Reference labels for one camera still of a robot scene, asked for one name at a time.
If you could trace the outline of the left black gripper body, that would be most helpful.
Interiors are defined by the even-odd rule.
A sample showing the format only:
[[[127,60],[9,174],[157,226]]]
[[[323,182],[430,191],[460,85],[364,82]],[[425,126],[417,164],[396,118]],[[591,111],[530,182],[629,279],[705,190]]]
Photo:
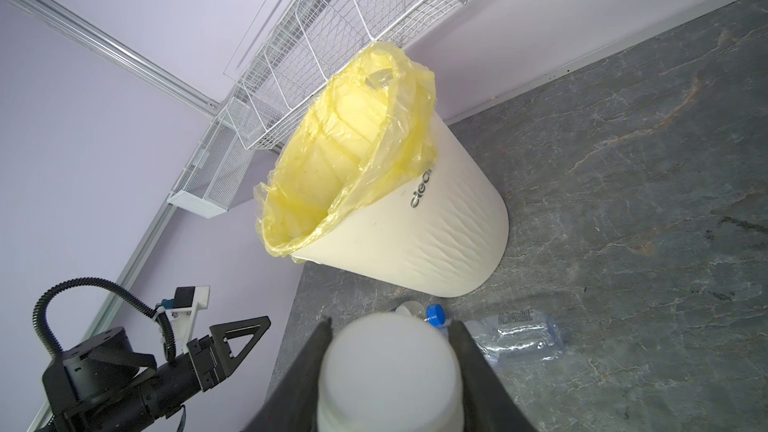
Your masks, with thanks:
[[[185,345],[185,354],[192,364],[201,392],[206,392],[230,377],[225,343],[210,335],[192,339]]]

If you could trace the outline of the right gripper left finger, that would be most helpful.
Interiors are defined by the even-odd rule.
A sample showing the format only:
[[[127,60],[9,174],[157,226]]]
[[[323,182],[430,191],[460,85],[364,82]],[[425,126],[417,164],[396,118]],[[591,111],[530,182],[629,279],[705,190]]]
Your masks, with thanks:
[[[332,339],[332,319],[325,318],[315,327],[282,381],[244,431],[319,430],[319,377]]]

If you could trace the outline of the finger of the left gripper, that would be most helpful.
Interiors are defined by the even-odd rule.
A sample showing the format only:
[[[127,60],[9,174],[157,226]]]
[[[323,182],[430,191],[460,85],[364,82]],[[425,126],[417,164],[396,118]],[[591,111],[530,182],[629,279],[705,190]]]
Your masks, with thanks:
[[[235,372],[270,327],[271,320],[268,316],[212,325],[209,331],[222,370]],[[247,338],[248,341],[235,354],[231,342],[241,338]]]

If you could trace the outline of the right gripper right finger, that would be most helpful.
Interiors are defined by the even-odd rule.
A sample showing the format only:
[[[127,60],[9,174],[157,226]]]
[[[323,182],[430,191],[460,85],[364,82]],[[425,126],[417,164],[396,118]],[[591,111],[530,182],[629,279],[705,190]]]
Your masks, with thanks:
[[[536,428],[513,402],[461,321],[448,326],[448,340],[462,379],[465,431],[529,431]]]

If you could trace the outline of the clear bottle green label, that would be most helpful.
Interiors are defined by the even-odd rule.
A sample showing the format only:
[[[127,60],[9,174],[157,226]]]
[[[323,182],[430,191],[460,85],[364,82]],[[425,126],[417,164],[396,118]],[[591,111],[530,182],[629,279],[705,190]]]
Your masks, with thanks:
[[[374,313],[346,325],[324,354],[320,431],[462,431],[457,356],[434,327]]]

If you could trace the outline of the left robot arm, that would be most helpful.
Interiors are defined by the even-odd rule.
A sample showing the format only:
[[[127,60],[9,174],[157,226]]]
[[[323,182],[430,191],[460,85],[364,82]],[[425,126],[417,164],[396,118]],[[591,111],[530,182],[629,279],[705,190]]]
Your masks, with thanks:
[[[52,419],[42,431],[143,431],[233,375],[270,328],[267,316],[216,324],[161,366],[116,327],[53,359],[42,382]]]

